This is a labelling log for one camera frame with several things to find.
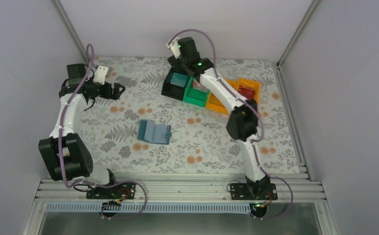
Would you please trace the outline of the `blue leather card holder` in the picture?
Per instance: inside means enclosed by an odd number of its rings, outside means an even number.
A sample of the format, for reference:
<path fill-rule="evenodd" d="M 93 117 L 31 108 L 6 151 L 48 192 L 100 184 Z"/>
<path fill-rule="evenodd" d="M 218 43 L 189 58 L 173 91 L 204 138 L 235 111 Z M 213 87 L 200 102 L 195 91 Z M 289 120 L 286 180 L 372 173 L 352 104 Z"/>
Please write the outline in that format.
<path fill-rule="evenodd" d="M 171 126 L 167 124 L 155 124 L 151 120 L 141 119 L 137 139 L 151 144 L 168 145 L 172 136 Z"/>

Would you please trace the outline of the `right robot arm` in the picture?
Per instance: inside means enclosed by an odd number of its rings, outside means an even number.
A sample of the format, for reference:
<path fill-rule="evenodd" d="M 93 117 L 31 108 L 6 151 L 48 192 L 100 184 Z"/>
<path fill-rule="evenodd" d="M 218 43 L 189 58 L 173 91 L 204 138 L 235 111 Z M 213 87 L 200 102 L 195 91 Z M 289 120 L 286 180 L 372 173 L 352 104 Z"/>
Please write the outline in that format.
<path fill-rule="evenodd" d="M 226 130 L 237 142 L 244 158 L 247 193 L 252 199 L 260 199 L 266 193 L 270 178 L 261 168 L 255 144 L 262 140 L 264 128 L 258 114 L 258 104 L 247 99 L 230 86 L 217 72 L 215 64 L 201 58 L 191 37 L 171 39 L 167 48 L 173 53 L 168 58 L 173 68 L 183 69 L 187 75 L 212 92 L 229 114 Z"/>

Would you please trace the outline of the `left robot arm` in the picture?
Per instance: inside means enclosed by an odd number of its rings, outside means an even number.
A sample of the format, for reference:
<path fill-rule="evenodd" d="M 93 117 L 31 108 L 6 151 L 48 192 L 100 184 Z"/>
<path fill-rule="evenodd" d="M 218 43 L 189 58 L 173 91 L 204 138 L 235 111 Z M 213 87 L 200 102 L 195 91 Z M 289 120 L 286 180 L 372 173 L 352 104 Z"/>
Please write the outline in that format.
<path fill-rule="evenodd" d="M 67 65 L 67 72 L 68 78 L 59 91 L 58 119 L 49 137 L 39 141 L 40 154 L 52 180 L 98 185 L 105 198 L 112 198 L 118 192 L 115 176 L 111 170 L 94 165 L 79 132 L 82 117 L 94 106 L 96 98 L 117 100 L 125 87 L 106 81 L 111 67 L 71 64 Z"/>

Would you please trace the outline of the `teal VIP card stack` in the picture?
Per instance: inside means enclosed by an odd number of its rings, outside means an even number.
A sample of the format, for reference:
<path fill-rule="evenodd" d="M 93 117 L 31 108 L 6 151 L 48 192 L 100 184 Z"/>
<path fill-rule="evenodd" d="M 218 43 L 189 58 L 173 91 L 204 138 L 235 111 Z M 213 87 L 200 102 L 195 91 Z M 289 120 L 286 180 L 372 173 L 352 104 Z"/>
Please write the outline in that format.
<path fill-rule="evenodd" d="M 188 76 L 180 73 L 173 73 L 170 78 L 170 84 L 178 87 L 185 87 L 187 84 Z"/>

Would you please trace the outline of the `white red patterned card stack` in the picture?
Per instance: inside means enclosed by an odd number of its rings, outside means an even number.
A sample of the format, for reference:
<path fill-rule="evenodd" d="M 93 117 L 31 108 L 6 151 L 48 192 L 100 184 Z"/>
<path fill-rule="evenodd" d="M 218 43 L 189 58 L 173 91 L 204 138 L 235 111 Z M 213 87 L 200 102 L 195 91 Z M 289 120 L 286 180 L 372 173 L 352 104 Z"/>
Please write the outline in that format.
<path fill-rule="evenodd" d="M 196 80 L 193 80 L 192 82 L 192 87 L 196 90 L 202 91 L 202 92 L 207 92 L 208 88 L 203 86 L 201 83 L 197 82 Z"/>

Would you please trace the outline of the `yellow bin with white cards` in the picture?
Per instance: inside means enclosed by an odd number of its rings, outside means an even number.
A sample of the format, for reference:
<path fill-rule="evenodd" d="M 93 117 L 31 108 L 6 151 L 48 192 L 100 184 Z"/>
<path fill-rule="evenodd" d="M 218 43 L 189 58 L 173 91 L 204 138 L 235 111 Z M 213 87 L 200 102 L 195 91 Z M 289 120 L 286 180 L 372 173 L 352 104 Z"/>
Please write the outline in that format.
<path fill-rule="evenodd" d="M 237 89 L 236 81 L 233 81 L 231 79 L 225 79 L 225 80 L 227 81 L 228 84 L 231 85 L 233 89 L 235 90 Z M 225 115 L 229 114 L 225 106 L 218 100 L 218 98 L 212 92 L 209 93 L 205 107 L 209 110 L 217 111 Z"/>

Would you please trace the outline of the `yellow bin with red cards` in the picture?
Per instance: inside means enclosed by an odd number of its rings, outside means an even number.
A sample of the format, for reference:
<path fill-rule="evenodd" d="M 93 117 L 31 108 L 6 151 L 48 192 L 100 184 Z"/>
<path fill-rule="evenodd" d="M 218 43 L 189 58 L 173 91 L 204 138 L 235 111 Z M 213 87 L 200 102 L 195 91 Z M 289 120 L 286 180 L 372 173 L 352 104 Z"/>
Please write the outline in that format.
<path fill-rule="evenodd" d="M 240 77 L 237 81 L 236 91 L 248 100 L 253 99 L 257 104 L 260 103 L 261 83 L 259 81 Z"/>

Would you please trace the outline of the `red VIP card stack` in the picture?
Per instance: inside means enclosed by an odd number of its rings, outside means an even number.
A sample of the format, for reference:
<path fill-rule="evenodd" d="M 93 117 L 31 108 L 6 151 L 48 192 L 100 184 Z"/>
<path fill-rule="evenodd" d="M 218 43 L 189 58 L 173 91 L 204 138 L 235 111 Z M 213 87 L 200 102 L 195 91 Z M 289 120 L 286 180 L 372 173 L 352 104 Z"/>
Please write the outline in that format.
<path fill-rule="evenodd" d="M 248 100 L 254 99 L 254 96 L 255 96 L 254 88 L 246 87 L 246 86 L 239 86 L 238 92 Z"/>

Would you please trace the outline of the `black storage bin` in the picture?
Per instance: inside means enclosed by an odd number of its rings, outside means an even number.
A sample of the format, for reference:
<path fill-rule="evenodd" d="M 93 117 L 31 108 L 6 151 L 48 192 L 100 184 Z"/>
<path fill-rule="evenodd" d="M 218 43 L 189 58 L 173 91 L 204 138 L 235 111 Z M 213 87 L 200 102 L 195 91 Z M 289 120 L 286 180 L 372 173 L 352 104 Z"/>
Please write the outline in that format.
<path fill-rule="evenodd" d="M 161 95 L 182 101 L 190 77 L 181 70 L 170 68 L 161 89 Z"/>

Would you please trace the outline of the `green storage bin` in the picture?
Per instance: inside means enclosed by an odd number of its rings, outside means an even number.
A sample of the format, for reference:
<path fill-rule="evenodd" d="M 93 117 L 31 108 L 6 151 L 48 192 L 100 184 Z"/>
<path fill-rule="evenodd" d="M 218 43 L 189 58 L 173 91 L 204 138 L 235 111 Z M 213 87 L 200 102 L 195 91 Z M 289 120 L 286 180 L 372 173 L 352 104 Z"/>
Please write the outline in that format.
<path fill-rule="evenodd" d="M 199 107 L 205 107 L 210 91 L 200 91 L 193 87 L 194 78 L 190 78 L 184 92 L 183 101 Z"/>

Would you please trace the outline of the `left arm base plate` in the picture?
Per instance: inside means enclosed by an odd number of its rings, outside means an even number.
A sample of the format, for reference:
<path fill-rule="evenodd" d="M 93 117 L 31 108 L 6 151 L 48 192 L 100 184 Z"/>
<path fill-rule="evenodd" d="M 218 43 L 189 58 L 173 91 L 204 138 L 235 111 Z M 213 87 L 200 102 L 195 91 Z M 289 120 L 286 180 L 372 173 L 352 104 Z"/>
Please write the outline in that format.
<path fill-rule="evenodd" d="M 123 200 L 134 199 L 136 190 L 135 183 L 123 183 L 112 188 L 95 187 L 87 191 L 87 199 Z"/>

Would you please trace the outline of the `aluminium frame rail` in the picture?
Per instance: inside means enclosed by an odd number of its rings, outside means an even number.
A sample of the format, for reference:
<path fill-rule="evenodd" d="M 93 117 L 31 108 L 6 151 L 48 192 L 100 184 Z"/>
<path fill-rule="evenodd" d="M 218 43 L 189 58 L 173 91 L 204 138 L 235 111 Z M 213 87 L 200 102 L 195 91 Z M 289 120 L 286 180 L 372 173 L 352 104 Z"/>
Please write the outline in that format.
<path fill-rule="evenodd" d="M 231 180 L 244 181 L 244 174 L 190 174 L 190 173 L 117 173 L 121 180 L 140 183 L 149 202 L 195 202 L 227 203 L 231 197 L 227 184 Z M 310 181 L 307 174 L 281 174 L 287 181 L 275 179 L 278 202 L 325 201 L 326 195 L 321 182 Z M 61 182 L 43 179 L 35 195 L 36 201 L 85 201 L 86 194 L 68 189 Z"/>

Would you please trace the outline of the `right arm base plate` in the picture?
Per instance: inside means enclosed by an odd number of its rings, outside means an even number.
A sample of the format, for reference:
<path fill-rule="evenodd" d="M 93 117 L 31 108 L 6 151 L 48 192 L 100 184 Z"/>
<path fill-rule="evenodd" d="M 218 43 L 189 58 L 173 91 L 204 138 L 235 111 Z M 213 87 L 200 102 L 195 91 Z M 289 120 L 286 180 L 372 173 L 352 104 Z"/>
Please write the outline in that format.
<path fill-rule="evenodd" d="M 232 200 L 278 200 L 275 184 L 268 184 L 259 192 L 253 192 L 248 188 L 247 183 L 230 183 L 228 186 Z"/>

